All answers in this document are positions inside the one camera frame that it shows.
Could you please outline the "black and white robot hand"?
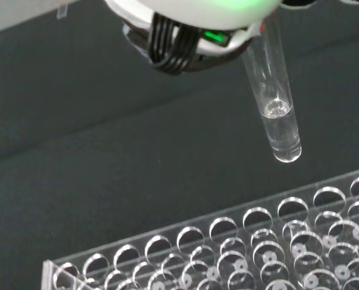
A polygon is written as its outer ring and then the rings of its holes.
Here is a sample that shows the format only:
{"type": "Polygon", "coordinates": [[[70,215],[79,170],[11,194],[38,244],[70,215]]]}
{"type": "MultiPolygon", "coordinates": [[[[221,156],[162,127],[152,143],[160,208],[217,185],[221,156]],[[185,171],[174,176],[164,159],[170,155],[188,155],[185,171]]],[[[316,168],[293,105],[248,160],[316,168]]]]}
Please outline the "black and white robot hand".
{"type": "Polygon", "coordinates": [[[105,2],[126,38],[149,65],[167,75],[197,72],[238,58],[260,36],[281,1],[105,2]]]}

